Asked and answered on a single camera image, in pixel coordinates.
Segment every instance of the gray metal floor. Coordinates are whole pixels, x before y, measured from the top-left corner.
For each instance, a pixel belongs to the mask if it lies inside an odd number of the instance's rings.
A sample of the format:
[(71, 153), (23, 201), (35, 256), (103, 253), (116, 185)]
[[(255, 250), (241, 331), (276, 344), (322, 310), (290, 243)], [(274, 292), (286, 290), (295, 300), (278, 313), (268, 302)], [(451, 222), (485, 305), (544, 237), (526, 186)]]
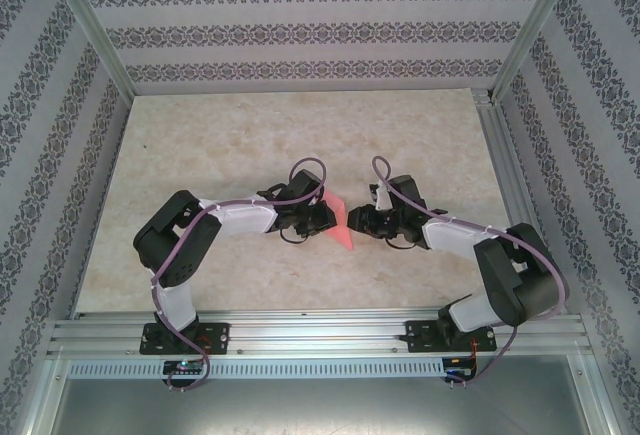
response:
[(439, 379), (69, 380), (54, 432), (107, 434), (588, 433), (565, 357), (509, 357), (467, 390)]

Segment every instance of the black mounting plate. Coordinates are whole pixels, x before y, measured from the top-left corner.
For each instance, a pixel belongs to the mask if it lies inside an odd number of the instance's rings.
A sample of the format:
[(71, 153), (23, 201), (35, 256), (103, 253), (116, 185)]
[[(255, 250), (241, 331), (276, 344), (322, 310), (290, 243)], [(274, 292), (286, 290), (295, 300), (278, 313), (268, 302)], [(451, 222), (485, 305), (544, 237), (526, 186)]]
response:
[(407, 342), (409, 353), (470, 352), (473, 340), (478, 352), (494, 352), (498, 348), (491, 327), (463, 333), (449, 345), (440, 334), (436, 320), (409, 320), (404, 326), (406, 335), (400, 340)]
[[(228, 323), (199, 323), (194, 343), (209, 355), (226, 355), (229, 346)], [(193, 348), (178, 340), (163, 324), (147, 323), (142, 330), (141, 355), (193, 355)]]

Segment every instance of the beige table surface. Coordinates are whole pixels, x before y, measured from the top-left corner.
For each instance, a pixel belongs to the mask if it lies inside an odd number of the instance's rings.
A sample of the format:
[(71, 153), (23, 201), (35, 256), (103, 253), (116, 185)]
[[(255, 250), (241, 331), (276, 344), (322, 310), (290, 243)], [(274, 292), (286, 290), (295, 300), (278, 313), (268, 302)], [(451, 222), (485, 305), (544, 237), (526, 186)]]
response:
[[(507, 224), (469, 90), (136, 98), (78, 311), (153, 310), (132, 240), (177, 190), (246, 197), (316, 156), (350, 210), (371, 202), (376, 154), (393, 175), (412, 175), (428, 206)], [(214, 242), (191, 279), (196, 309), (438, 307), (481, 286), (474, 264), (453, 255), (352, 237), (353, 252), (322, 234), (298, 246), (277, 233)]]

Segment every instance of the pink cloth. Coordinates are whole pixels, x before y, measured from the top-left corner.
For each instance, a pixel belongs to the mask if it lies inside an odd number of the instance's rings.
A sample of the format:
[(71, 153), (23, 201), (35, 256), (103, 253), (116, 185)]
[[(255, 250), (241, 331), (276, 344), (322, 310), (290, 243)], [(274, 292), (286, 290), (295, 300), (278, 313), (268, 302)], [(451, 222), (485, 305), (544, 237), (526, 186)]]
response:
[(347, 247), (347, 249), (353, 250), (351, 231), (347, 228), (347, 209), (344, 206), (344, 202), (326, 188), (322, 199), (327, 202), (327, 205), (336, 216), (336, 226), (331, 227), (325, 233)]

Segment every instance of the purple cable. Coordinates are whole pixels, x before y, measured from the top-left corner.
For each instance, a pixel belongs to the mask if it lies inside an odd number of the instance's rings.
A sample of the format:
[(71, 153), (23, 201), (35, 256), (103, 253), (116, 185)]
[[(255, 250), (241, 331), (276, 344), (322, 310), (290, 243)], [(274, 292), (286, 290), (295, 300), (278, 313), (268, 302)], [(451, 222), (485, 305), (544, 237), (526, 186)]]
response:
[(458, 377), (457, 375), (453, 375), (451, 373), (447, 373), (447, 377), (454, 379), (458, 383), (462, 383), (465, 387), (467, 385), (473, 385), (478, 380), (484, 378), (487, 375), (487, 373), (489, 373), (491, 370), (495, 368), (496, 363), (504, 356), (505, 353), (507, 353), (507, 350), (511, 348), (511, 344), (515, 340), (517, 334), (518, 334), (518, 327), (513, 327), (513, 332), (511, 332), (511, 336), (509, 337), (509, 340), (507, 340), (507, 343), (504, 344), (504, 347), (500, 349), (500, 351), (498, 352), (498, 355), (493, 357), (489, 362), (489, 364), (484, 368), (484, 370), (482, 370), (478, 375), (476, 375), (471, 380), (464, 380)]
[(160, 278), (162, 277), (162, 275), (164, 275), (164, 272), (167, 271), (167, 268), (169, 268), (169, 265), (171, 265), (171, 262), (173, 262), (173, 260), (176, 258), (176, 255), (178, 254), (178, 252), (180, 251), (180, 249), (184, 245), (184, 243), (185, 243), (187, 237), (189, 236), (189, 234), (193, 231), (193, 228), (198, 224), (198, 222), (200, 220), (202, 220), (202, 218), (207, 213), (209, 213), (209, 212), (211, 212), (213, 210), (217, 210), (217, 209), (219, 209), (221, 207), (229, 206), (229, 205), (259, 205), (259, 206), (271, 206), (271, 207), (273, 207), (273, 206), (283, 206), (283, 205), (293, 205), (295, 203), (300, 203), (300, 202), (304, 202), (305, 200), (312, 199), (313, 197), (318, 195), (320, 193), (320, 191), (322, 190), (322, 187), (324, 187), (324, 184), (325, 184), (325, 182), (327, 180), (327, 167), (322, 162), (322, 160), (320, 160), (318, 158), (306, 157), (306, 158), (303, 158), (301, 160), (298, 160), (296, 162), (296, 164), (291, 168), (291, 171), (289, 172), (289, 181), (291, 181), (293, 179), (293, 175), (295, 174), (296, 168), (298, 168), (304, 162), (315, 162), (318, 165), (320, 165), (320, 168), (322, 169), (322, 178), (320, 180), (320, 185), (318, 185), (318, 187), (315, 190), (313, 190), (311, 193), (308, 193), (307, 195), (305, 195), (303, 197), (295, 198), (293, 200), (284, 200), (284, 201), (227, 200), (227, 201), (220, 202), (220, 203), (214, 203), (213, 205), (210, 205), (210, 206), (204, 208), (203, 210), (201, 210), (194, 217), (194, 219), (191, 221), (191, 223), (189, 223), (189, 225), (187, 226), (185, 231), (180, 236), (180, 240), (178, 240), (178, 243), (176, 243), (176, 246), (173, 247), (173, 250), (171, 250), (171, 253), (167, 257), (167, 259), (164, 261), (164, 263), (162, 264), (160, 269), (151, 278), (151, 298), (153, 299), (153, 304), (156, 307), (156, 312), (158, 313), (158, 317), (160, 318), (162, 323), (165, 324), (165, 326), (169, 329), (169, 331), (171, 333), (173, 333), (176, 337), (178, 337), (180, 340), (182, 340), (184, 343), (186, 343), (188, 346), (190, 346), (196, 352), (198, 352), (200, 355), (202, 355), (202, 358), (205, 361), (205, 364), (207, 366), (207, 368), (205, 370), (205, 374), (202, 376), (202, 378), (200, 378), (199, 380), (196, 380), (195, 382), (193, 382), (188, 387), (181, 387), (181, 388), (174, 387), (171, 384), (171, 379), (173, 378), (173, 375), (175, 373), (178, 373), (178, 372), (177, 371), (171, 372), (169, 374), (169, 377), (167, 378), (167, 385), (169, 387), (169, 390), (172, 390), (172, 391), (173, 390), (179, 390), (180, 392), (186, 392), (188, 390), (193, 390), (194, 388), (197, 388), (200, 385), (202, 385), (206, 381), (206, 379), (209, 377), (209, 374), (211, 373), (211, 361), (209, 360), (209, 356), (207, 355), (207, 353), (202, 348), (200, 348), (198, 345), (193, 343), (187, 337), (182, 335), (180, 333), (180, 331), (178, 329), (176, 329), (171, 324), (171, 322), (169, 322), (169, 319), (164, 315), (164, 313), (162, 311), (162, 307), (160, 306), (160, 300), (158, 299), (158, 294), (157, 294), (157, 288), (159, 286)]

